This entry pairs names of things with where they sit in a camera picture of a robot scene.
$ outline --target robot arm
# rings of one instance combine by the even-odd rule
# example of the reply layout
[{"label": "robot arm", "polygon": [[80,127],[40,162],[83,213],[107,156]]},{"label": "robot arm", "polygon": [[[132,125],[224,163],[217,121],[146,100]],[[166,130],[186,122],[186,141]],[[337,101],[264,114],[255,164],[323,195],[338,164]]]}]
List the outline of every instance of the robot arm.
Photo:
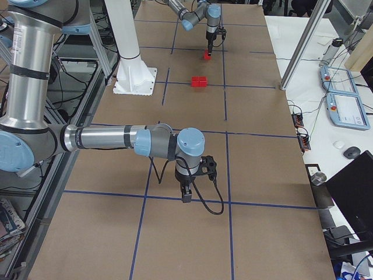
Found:
[{"label": "robot arm", "polygon": [[28,169],[41,160],[78,149],[127,148],[138,155],[176,160],[175,176],[180,182],[183,202],[191,201],[189,185],[195,185],[195,176],[209,175],[216,185],[216,163],[212,157],[202,156],[205,138],[195,128],[175,134],[165,124],[48,125],[44,121],[44,106],[53,38],[61,31],[69,34],[89,32],[89,0],[9,2],[12,5],[8,11],[15,19],[15,34],[7,109],[5,116],[0,118],[0,170]]},{"label": "robot arm", "polygon": [[220,27],[221,9],[217,4],[210,4],[206,0],[198,1],[198,7],[190,12],[179,0],[163,0],[179,17],[186,31],[193,29],[202,19],[207,19],[206,39],[207,54],[211,56],[213,43],[218,34],[224,41],[227,31]]}]

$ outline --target metal pole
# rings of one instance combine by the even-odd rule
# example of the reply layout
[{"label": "metal pole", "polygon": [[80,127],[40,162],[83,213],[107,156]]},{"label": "metal pole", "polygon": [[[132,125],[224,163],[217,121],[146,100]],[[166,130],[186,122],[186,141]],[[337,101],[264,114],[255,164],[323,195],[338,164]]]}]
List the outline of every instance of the metal pole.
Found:
[{"label": "metal pole", "polygon": [[111,73],[109,59],[107,58],[105,48],[103,47],[103,42],[101,41],[100,33],[97,30],[91,10],[89,11],[89,16],[91,21],[91,31],[89,33],[89,37],[91,38],[94,50],[96,51],[98,60],[100,61],[101,67],[104,71],[105,78],[109,78]]},{"label": "metal pole", "polygon": [[299,62],[303,56],[305,49],[309,41],[311,40],[312,36],[314,35],[319,22],[321,21],[326,8],[328,7],[331,0],[318,0],[316,3],[316,7],[303,31],[302,37],[299,40],[298,46],[295,49],[295,52],[289,62],[289,65],[285,71],[283,79],[281,80],[280,89],[286,90],[290,80],[292,79],[295,70],[298,67]]}]

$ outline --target computer mouse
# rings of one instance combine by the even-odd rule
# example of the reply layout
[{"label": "computer mouse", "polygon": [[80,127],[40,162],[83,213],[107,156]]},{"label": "computer mouse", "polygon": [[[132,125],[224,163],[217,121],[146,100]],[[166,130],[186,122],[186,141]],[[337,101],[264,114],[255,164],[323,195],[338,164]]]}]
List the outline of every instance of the computer mouse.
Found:
[{"label": "computer mouse", "polygon": [[348,159],[355,159],[360,156],[360,149],[358,147],[352,146],[343,152],[344,157]]}]

